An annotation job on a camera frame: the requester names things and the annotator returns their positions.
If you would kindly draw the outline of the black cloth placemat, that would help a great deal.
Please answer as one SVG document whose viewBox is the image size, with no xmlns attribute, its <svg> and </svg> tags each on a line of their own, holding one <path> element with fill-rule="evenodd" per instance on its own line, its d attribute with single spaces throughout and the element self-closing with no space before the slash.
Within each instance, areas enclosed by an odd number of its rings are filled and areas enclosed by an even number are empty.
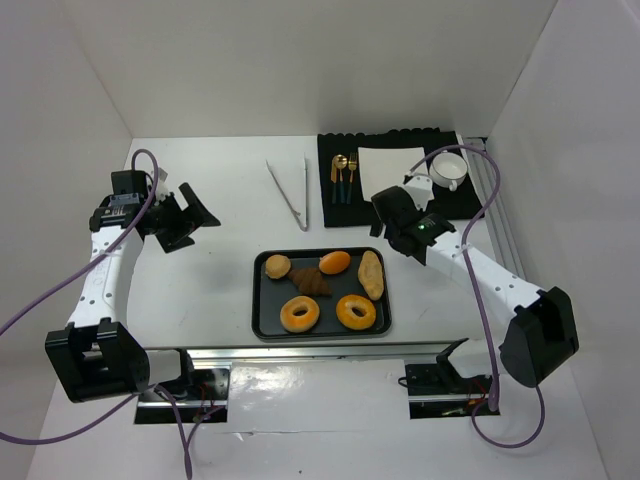
<svg viewBox="0 0 640 480">
<path fill-rule="evenodd" d="M 375 217 L 373 205 L 363 199 L 359 165 L 354 177 L 351 204 L 339 202 L 335 205 L 331 204 L 330 171 L 334 156 L 338 154 L 347 156 L 359 147 L 376 149 L 423 147 L 426 155 L 440 147 L 457 142 L 458 137 L 455 132 L 442 131 L 438 128 L 393 129 L 379 134 L 359 132 L 318 135 L 317 152 L 324 226 L 327 228 L 368 226 Z M 344 177 L 347 196 L 349 173 Z M 481 207 L 472 181 L 469 179 L 464 180 L 455 192 L 436 186 L 434 194 L 435 199 L 429 202 L 427 211 L 440 214 L 449 221 L 469 220 Z"/>
</svg>

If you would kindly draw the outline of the orange oval bun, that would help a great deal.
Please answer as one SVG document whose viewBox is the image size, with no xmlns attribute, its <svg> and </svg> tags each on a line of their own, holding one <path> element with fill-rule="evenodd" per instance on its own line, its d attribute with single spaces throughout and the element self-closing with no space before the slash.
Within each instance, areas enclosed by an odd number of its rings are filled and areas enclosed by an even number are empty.
<svg viewBox="0 0 640 480">
<path fill-rule="evenodd" d="M 351 256 L 346 251 L 333 251 L 324 255 L 318 268 L 326 275 L 336 275 L 345 271 L 351 263 Z"/>
</svg>

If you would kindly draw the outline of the brown chocolate croissant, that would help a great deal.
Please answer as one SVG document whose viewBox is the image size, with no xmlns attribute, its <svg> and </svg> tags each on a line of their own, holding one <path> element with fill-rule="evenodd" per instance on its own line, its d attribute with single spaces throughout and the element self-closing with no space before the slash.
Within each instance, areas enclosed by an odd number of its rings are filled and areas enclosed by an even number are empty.
<svg viewBox="0 0 640 480">
<path fill-rule="evenodd" d="M 331 296 L 332 291 L 317 267 L 293 268 L 287 278 L 305 296 Z"/>
</svg>

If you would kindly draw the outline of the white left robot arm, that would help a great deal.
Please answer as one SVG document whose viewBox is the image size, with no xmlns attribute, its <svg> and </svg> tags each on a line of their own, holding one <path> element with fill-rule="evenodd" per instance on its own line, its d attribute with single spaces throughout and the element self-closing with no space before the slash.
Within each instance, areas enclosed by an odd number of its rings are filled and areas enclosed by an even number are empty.
<svg viewBox="0 0 640 480">
<path fill-rule="evenodd" d="M 149 178 L 141 170 L 112 173 L 113 192 L 89 220 L 98 263 L 65 327 L 46 337 L 46 354 L 73 402 L 142 393 L 155 384 L 181 389 L 192 381 L 185 350 L 146 350 L 128 331 L 129 291 L 145 238 L 155 237 L 171 253 L 193 245 L 198 228 L 221 223 L 188 183 L 179 187 L 187 202 L 181 208 L 164 187 L 153 193 Z"/>
</svg>

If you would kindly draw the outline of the metal tongs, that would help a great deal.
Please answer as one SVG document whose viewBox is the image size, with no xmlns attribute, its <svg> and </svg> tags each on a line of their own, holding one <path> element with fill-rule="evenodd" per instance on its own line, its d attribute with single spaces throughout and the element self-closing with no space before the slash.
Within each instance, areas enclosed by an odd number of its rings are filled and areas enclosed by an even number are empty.
<svg viewBox="0 0 640 480">
<path fill-rule="evenodd" d="M 309 162 L 305 154 L 265 160 L 268 178 L 301 232 L 309 231 Z"/>
</svg>

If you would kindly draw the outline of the white square plate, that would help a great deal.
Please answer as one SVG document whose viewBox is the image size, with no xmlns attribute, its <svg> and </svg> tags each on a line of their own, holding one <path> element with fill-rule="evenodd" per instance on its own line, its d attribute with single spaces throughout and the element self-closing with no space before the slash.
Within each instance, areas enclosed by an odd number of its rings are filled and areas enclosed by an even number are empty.
<svg viewBox="0 0 640 480">
<path fill-rule="evenodd" d="M 405 174 L 425 157 L 423 147 L 358 149 L 363 199 L 370 202 L 373 195 L 402 183 Z"/>
</svg>

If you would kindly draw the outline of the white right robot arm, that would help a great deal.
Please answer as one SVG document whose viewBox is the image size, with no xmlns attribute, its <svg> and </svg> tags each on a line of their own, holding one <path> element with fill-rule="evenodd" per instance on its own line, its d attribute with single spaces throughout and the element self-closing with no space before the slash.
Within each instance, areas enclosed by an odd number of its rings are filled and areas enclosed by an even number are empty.
<svg viewBox="0 0 640 480">
<path fill-rule="evenodd" d="M 395 251 L 438 270 L 471 295 L 506 327 L 498 346 L 500 365 L 519 384 L 534 388 L 579 349 L 568 294 L 547 291 L 506 270 L 462 238 L 444 217 L 426 212 L 434 198 L 425 174 L 375 194 L 377 215 L 370 234 Z"/>
</svg>

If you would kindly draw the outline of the aluminium front rail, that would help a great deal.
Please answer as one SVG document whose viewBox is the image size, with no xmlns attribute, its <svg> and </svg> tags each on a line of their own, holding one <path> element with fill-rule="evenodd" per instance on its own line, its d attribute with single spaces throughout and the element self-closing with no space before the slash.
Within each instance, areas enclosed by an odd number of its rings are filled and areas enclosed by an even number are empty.
<svg viewBox="0 0 640 480">
<path fill-rule="evenodd" d="M 235 385 L 235 362 L 298 363 L 303 361 L 366 361 L 400 359 L 398 384 L 409 395 L 409 411 L 442 413 L 442 406 L 460 403 L 476 391 L 448 361 L 453 347 L 438 343 L 368 343 L 267 345 L 191 349 L 195 385 L 172 390 L 179 418 L 186 424 L 221 423 L 228 418 L 227 401 Z"/>
</svg>

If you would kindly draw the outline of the orange bagel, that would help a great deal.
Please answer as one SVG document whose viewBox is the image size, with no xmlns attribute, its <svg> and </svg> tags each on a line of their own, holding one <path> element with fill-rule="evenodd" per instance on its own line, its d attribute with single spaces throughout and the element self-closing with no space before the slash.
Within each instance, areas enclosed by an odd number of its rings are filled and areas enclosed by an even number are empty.
<svg viewBox="0 0 640 480">
<path fill-rule="evenodd" d="M 289 333 L 302 333 L 315 326 L 320 316 L 317 302 L 308 296 L 287 301 L 280 310 L 280 322 Z"/>
<path fill-rule="evenodd" d="M 340 323 L 350 330 L 366 330 L 376 321 L 376 308 L 365 297 L 359 295 L 346 295 L 336 304 L 336 316 Z"/>
</svg>

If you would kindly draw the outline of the long tan bread loaf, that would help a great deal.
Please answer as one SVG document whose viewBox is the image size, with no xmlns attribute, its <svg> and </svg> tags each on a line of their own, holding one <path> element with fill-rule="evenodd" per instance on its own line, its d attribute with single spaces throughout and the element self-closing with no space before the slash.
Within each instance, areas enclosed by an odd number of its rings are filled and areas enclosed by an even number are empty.
<svg viewBox="0 0 640 480">
<path fill-rule="evenodd" d="M 363 253 L 358 268 L 358 280 L 372 301 L 379 300 L 384 293 L 383 266 L 378 255 L 372 250 Z"/>
</svg>

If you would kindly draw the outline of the round muffin bread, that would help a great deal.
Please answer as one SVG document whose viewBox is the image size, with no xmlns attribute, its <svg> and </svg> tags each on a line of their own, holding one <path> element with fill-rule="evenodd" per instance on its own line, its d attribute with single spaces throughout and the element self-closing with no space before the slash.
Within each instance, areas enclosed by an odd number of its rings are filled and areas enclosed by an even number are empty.
<svg viewBox="0 0 640 480">
<path fill-rule="evenodd" d="M 281 254 L 271 255 L 265 262 L 265 273 L 270 279 L 281 279 L 288 274 L 290 269 L 290 259 Z"/>
</svg>

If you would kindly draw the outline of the white cup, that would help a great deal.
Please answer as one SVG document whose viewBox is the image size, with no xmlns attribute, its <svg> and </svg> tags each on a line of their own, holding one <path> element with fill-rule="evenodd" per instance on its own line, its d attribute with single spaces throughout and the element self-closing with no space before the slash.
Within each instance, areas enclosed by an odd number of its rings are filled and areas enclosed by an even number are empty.
<svg viewBox="0 0 640 480">
<path fill-rule="evenodd" d="M 442 152 L 436 155 L 429 166 L 429 176 L 441 188 L 455 192 L 468 174 L 466 160 L 455 153 Z"/>
</svg>

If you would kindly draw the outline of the black baking tray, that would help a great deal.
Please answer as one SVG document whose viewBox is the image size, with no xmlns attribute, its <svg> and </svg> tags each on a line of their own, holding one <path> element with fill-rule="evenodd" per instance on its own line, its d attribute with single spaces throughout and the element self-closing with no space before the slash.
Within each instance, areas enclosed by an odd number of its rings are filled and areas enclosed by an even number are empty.
<svg viewBox="0 0 640 480">
<path fill-rule="evenodd" d="M 375 307 L 373 325 L 363 330 L 344 326 L 337 317 L 338 301 L 350 294 L 366 297 L 367 293 L 358 279 L 358 268 L 366 252 L 383 257 L 372 247 L 344 247 L 350 256 L 349 266 L 336 274 L 325 274 L 319 270 L 323 256 L 332 251 L 324 249 L 295 249 L 264 251 L 253 263 L 253 290 L 251 327 L 253 333 L 263 341 L 285 339 L 328 340 L 384 335 L 392 325 L 389 295 L 383 293 L 372 302 Z M 291 262 L 291 269 L 284 277 L 272 279 L 266 273 L 267 260 L 280 254 Z M 319 317 L 311 329 L 302 333 L 287 331 L 281 323 L 280 311 L 284 304 L 299 295 L 312 298 L 319 306 Z"/>
</svg>

